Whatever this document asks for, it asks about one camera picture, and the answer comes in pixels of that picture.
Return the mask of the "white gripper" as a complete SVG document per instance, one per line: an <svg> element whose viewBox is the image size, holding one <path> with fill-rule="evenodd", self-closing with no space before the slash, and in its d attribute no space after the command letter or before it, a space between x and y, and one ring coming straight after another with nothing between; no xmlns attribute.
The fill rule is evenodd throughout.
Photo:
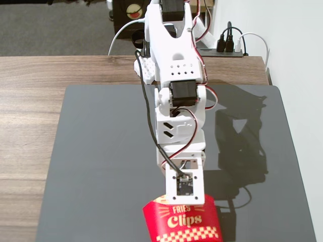
<svg viewBox="0 0 323 242"><path fill-rule="evenodd" d="M190 144L176 142L173 144L160 145L156 148L157 165L163 174L172 170L176 174L176 169L185 173L203 174L205 163L205 141L192 141Z"/></svg>

